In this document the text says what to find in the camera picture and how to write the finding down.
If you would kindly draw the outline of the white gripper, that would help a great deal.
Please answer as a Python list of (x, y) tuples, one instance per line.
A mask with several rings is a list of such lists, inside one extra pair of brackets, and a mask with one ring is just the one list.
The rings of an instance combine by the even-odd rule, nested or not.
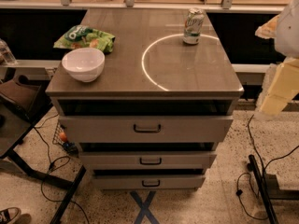
[(255, 35), (275, 38), (275, 49), (287, 57), (283, 63), (271, 63), (263, 79), (256, 102), (255, 117), (276, 117), (299, 94), (299, 0), (291, 2), (271, 20), (259, 26)]

